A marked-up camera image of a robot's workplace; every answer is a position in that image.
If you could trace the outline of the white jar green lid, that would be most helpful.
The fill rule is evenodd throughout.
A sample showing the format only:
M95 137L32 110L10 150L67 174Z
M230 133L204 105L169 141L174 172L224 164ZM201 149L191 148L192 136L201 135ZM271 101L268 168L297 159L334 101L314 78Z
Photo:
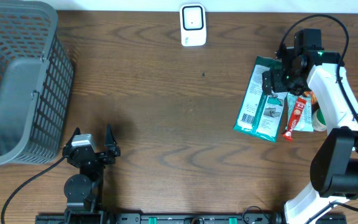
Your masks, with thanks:
M326 123L320 108L312 114L312 126L315 131L326 130Z

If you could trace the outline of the mint green wipes pack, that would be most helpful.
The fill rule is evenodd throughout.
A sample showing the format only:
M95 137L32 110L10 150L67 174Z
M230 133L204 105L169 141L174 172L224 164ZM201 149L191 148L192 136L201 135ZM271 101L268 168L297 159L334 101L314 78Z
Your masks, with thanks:
M312 107L311 107L311 97L310 96L299 96L300 98L306 100L306 106L302 111L301 117L297 125L295 126L295 131L303 131L303 132L313 132L313 125L312 125ZM298 96L292 95L289 93L287 95L287 106L288 106L288 118L287 121L290 121L290 116L292 111L295 107L295 103Z

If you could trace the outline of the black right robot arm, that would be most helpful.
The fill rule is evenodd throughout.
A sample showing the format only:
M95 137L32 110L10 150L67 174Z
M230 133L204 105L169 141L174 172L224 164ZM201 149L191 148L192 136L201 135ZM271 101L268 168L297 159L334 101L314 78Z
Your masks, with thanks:
M312 91L326 123L327 138L313 158L309 184L284 204L272 223L316 223L336 206L358 198L358 102L346 78L342 55L293 49L282 66L262 74L262 89L272 93Z

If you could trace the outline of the small orange box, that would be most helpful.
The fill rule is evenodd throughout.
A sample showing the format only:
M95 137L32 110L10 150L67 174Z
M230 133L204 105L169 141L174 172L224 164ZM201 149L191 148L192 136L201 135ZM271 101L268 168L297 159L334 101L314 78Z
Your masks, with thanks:
M316 99L316 96L315 94L312 92L312 91L305 91L303 93L303 96L307 97L307 98L311 98L311 104L315 104L317 103L317 99Z

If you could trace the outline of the green 3M package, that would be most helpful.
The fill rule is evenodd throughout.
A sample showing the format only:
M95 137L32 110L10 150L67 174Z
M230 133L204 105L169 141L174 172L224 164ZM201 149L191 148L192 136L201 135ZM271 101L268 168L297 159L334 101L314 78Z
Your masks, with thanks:
M233 130L270 142L277 140L287 93L265 95L262 91L262 74L280 67L278 60L256 57Z

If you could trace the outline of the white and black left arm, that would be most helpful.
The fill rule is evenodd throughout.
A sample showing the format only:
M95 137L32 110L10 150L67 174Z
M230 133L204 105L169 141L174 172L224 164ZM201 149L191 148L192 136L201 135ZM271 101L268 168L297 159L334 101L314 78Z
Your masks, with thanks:
M79 169L64 185L67 208L65 223L115 223L114 215L103 208L104 169L114 164L121 150L113 136L110 125L106 128L104 152L96 152L91 134L81 134L76 128L63 148L67 163Z

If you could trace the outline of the red sachet packet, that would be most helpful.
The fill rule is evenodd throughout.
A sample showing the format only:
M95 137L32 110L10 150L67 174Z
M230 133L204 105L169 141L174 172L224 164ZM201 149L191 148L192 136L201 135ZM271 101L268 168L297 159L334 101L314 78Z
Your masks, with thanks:
M288 126L287 126L287 130L282 134L282 136L287 141L293 141L292 132L293 132L294 128L297 126L298 122L300 121L300 118L301 118L301 115L302 115L302 112L303 112L305 106L306 106L306 100L298 97L295 102L294 109L291 113L290 120L289 120Z

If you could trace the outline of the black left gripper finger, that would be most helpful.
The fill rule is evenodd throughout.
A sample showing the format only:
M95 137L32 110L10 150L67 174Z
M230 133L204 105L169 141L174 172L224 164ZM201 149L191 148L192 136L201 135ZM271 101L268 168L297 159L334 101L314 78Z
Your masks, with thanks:
M112 132L112 127L110 124L107 124L106 139L104 145L114 157L119 157L121 155L120 147L118 146L118 143L115 140L115 137Z
M73 141L73 138L77 135L81 134L80 129L76 128L73 132L73 134L71 135L71 138L68 140L68 142L65 144L66 146L71 146L71 143Z

